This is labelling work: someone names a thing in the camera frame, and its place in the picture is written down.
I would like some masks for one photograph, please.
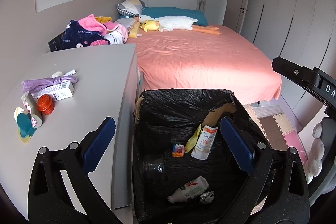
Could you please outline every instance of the screw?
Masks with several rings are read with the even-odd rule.
[[[295,147],[293,147],[293,146],[291,146],[291,147],[289,148],[289,151],[290,151],[291,153],[293,153],[293,154],[296,154],[296,152],[297,152],[297,150],[296,150]]]
[[[69,145],[69,148],[70,148],[71,150],[75,150],[77,147],[78,147],[78,143],[76,143],[76,142],[73,142],[73,143],[71,143],[71,144]]]
[[[258,146],[260,149],[265,149],[265,148],[266,148],[266,144],[264,144],[263,142],[258,142],[258,143],[257,143],[257,146]]]
[[[39,150],[40,154],[44,154],[47,151],[47,149],[45,147],[41,147]]]

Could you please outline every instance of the orange bottle cap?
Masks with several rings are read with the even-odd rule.
[[[47,94],[42,95],[37,100],[37,108],[40,112],[43,112],[46,115],[51,114],[54,110],[53,99]]]

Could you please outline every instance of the mattress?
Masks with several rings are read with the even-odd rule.
[[[144,89],[226,89],[242,104],[278,99],[281,77],[271,61],[241,35],[224,26],[222,35],[187,30],[140,30],[137,61]]]

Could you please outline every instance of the yellow plush head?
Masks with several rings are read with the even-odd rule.
[[[156,31],[159,28],[159,22],[155,20],[146,20],[142,25],[141,28],[147,31]]]

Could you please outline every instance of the black trash bag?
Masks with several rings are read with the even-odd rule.
[[[230,205],[247,178],[241,171],[224,141],[219,123],[230,115],[236,125],[251,134],[256,142],[268,143],[258,126],[232,92],[228,90],[149,90],[142,93],[138,124],[133,145],[134,208],[140,224],[203,224],[216,221]],[[209,112],[232,103],[234,113],[223,113],[218,131],[206,160],[191,157],[172,157],[173,144],[186,145]],[[146,178],[142,173],[145,155],[163,155],[164,175]],[[167,200],[185,183],[203,176],[209,183],[207,191],[214,191],[210,204],[199,204],[199,197],[189,202],[170,204]],[[269,176],[261,201],[266,197],[272,177]]]

